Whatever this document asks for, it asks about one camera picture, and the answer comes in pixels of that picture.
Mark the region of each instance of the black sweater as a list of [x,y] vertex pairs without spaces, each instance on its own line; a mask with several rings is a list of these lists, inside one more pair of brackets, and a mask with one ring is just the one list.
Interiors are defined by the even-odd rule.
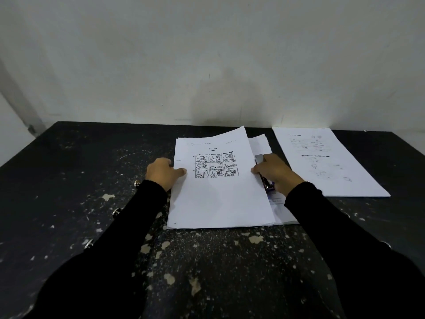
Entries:
[[[140,314],[130,273],[166,200],[160,185],[143,181],[94,246],[49,277],[26,318],[130,318]],[[416,311],[424,300],[425,279],[409,259],[351,221],[309,182],[295,187],[285,206],[332,271],[348,318],[422,316]]]

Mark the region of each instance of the sheet of paper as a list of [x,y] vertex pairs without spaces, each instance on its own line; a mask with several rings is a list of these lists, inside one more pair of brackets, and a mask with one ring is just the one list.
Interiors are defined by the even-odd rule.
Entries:
[[329,128],[273,128],[293,171],[325,196],[390,197]]
[[168,227],[228,228],[275,221],[241,127],[211,138],[176,140],[174,168],[187,174],[171,191]]
[[[269,142],[264,134],[249,138],[252,154],[268,154],[272,153]],[[297,219],[293,214],[284,206],[286,197],[277,191],[272,191],[267,194],[270,206],[272,207],[274,215],[274,223],[272,225],[281,224],[298,224]]]

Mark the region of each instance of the tabletop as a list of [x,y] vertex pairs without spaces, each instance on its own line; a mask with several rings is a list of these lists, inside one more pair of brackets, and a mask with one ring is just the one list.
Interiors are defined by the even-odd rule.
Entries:
[[[0,168],[0,318],[31,309],[51,273],[130,200],[146,166],[173,159],[177,137],[232,129],[58,122],[36,138]],[[246,129],[284,158],[271,128]],[[391,132],[334,133],[391,198],[329,200],[424,273],[425,156]],[[332,273],[300,225],[167,230],[167,212],[131,274],[142,318],[345,317]]]

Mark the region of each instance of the worksheet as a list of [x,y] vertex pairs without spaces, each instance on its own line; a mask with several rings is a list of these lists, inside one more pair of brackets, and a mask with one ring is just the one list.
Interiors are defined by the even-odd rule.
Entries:
[[329,128],[273,128],[291,169],[324,196],[390,197]]
[[[272,153],[269,142],[264,134],[256,136],[255,138],[249,138],[249,144],[251,145],[254,156],[256,154]],[[274,215],[274,223],[270,225],[299,224],[294,215],[284,206],[286,197],[283,194],[277,191],[271,191],[267,193],[267,197],[269,198],[269,203]]]
[[210,138],[176,140],[174,168],[187,174],[173,186],[169,228],[229,228],[272,224],[245,128]]

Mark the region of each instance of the person's left arm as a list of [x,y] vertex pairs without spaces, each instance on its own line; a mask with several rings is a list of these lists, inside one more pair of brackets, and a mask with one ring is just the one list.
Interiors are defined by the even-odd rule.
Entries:
[[170,163],[159,158],[148,166],[136,194],[103,235],[47,279],[27,318],[133,313],[130,277],[137,253],[167,191],[186,173]]

